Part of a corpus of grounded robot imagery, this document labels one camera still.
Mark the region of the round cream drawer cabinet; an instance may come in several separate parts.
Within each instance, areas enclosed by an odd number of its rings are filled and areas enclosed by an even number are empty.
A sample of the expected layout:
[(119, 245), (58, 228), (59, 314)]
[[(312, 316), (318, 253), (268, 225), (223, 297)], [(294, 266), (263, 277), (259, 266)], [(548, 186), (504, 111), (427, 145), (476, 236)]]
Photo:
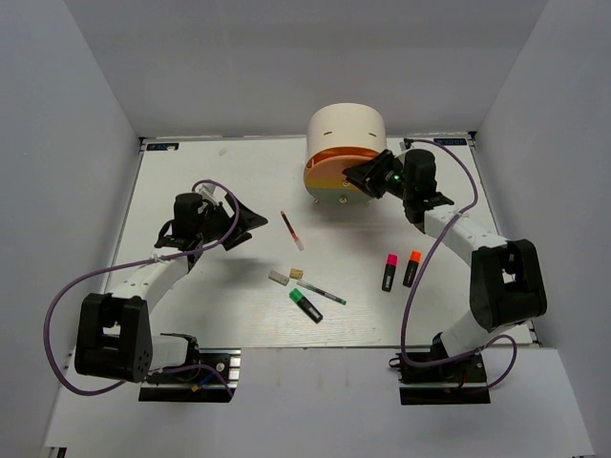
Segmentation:
[(318, 110), (306, 132), (304, 186), (317, 201), (363, 204), (370, 201), (350, 184), (343, 171), (361, 165), (387, 148), (386, 126), (375, 109), (336, 103)]

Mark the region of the red pen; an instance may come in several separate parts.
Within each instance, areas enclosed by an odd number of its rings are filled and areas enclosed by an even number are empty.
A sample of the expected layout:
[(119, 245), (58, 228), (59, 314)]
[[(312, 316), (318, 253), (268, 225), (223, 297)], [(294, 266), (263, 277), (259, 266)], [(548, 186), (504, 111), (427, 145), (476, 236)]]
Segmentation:
[(301, 241), (301, 239), (299, 238), (299, 236), (297, 235), (295, 229), (293, 228), (292, 224), (290, 223), (285, 211), (280, 211), (280, 215), (281, 218), (283, 219), (283, 222), (290, 234), (290, 236), (292, 237), (293, 242), (295, 243), (295, 245), (297, 246), (297, 249), (302, 252), (305, 250), (305, 247)]

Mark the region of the grey eraser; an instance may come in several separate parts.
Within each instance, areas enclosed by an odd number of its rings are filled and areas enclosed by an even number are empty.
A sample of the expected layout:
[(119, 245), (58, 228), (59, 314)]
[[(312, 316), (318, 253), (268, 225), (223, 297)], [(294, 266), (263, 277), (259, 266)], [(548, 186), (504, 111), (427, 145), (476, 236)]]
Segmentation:
[(289, 283), (289, 277), (275, 271), (275, 270), (271, 270), (268, 274), (268, 278), (278, 284), (281, 284), (283, 286), (287, 286)]

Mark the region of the green highlighter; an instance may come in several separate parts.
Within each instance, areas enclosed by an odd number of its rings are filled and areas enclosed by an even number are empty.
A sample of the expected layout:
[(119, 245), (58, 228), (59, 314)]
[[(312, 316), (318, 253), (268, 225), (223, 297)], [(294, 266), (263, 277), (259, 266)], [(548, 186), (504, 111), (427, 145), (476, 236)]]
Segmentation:
[(288, 296), (314, 323), (320, 323), (323, 320), (322, 313), (299, 289), (293, 288)]

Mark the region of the pink highlighter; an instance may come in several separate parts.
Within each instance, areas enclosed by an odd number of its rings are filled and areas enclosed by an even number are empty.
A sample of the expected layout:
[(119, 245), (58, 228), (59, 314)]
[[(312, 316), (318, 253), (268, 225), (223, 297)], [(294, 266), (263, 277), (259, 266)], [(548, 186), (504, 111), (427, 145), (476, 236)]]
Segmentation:
[(392, 289), (394, 278), (395, 278), (397, 262), (398, 262), (398, 257), (396, 254), (388, 254), (386, 263), (385, 263), (384, 273), (383, 273), (382, 285), (381, 285), (381, 289), (384, 292), (390, 292)]

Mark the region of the orange highlighter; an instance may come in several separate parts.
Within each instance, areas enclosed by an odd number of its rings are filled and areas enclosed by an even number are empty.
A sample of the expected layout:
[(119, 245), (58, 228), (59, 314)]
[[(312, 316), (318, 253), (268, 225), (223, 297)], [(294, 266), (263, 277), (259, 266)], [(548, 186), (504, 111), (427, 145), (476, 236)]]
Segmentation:
[(408, 264), (406, 267), (406, 271), (404, 274), (404, 278), (402, 281), (402, 284), (408, 288), (411, 288), (414, 281), (415, 281), (415, 277), (417, 274), (417, 270), (421, 261), (421, 257), (422, 257), (422, 253), (420, 251), (412, 251), (410, 258), (408, 260)]

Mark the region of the green pen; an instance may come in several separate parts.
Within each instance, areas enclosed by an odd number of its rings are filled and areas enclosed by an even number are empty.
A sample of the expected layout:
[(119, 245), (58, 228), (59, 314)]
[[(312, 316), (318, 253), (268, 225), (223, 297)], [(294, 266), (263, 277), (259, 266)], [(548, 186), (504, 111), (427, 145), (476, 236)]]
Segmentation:
[(333, 294), (327, 292), (326, 290), (324, 290), (324, 289), (322, 289), (322, 288), (320, 288), (318, 286), (315, 286), (315, 285), (313, 285), (313, 284), (311, 284), (309, 282), (297, 280), (297, 285), (303, 287), (304, 289), (306, 289), (308, 291), (314, 292), (314, 293), (316, 293), (316, 294), (318, 294), (318, 295), (320, 295), (322, 297), (325, 297), (325, 298), (327, 298), (327, 299), (329, 299), (329, 300), (331, 300), (333, 302), (337, 302), (337, 303), (339, 303), (341, 305), (346, 305), (347, 304), (346, 300), (344, 300), (344, 299), (342, 299), (342, 298), (340, 298), (340, 297), (338, 297), (336, 295), (333, 295)]

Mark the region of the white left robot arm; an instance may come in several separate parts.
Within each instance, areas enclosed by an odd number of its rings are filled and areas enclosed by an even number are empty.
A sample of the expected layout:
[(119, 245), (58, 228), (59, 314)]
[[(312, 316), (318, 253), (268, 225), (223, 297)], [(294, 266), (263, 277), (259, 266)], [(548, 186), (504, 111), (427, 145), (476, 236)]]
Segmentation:
[(201, 255), (218, 245), (229, 251), (268, 223), (231, 194), (217, 202), (206, 193), (176, 197), (173, 217), (158, 233), (152, 256), (115, 290), (89, 294), (81, 304), (74, 367), (78, 374), (139, 383), (170, 370), (180, 380), (200, 374), (196, 338), (154, 335), (150, 314), (188, 275)]

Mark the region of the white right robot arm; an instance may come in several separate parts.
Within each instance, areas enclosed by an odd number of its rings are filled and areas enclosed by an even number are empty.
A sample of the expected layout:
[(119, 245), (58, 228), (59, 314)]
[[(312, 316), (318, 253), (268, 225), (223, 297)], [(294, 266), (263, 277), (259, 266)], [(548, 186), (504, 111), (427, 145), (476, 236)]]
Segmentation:
[(471, 221), (472, 203), (458, 208), (437, 189), (432, 152), (411, 149), (403, 157), (385, 150), (343, 172), (347, 181), (372, 198), (400, 198), (407, 220), (445, 245), (471, 269), (469, 309), (451, 327), (434, 337), (425, 362), (403, 352), (406, 365), (432, 368), (450, 381), (462, 373), (467, 358), (505, 338), (506, 330), (546, 313), (547, 296), (537, 249), (526, 239), (509, 240)]

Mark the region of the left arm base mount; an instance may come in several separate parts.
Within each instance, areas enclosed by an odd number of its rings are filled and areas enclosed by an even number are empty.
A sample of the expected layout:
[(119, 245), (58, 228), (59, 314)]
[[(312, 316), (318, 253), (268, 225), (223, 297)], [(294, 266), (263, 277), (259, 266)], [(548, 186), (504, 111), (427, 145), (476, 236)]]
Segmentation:
[(200, 349), (187, 365), (196, 367), (150, 375), (140, 385), (142, 403), (228, 404), (237, 390), (241, 370), (240, 349)]

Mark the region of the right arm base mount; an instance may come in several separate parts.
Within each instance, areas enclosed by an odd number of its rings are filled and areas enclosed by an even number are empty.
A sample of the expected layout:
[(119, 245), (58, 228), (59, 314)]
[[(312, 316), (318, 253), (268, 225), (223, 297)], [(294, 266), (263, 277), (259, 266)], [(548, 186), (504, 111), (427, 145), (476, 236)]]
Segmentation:
[(432, 367), (408, 365), (397, 353), (389, 359), (398, 373), (402, 406), (487, 405), (491, 402), (481, 356)]

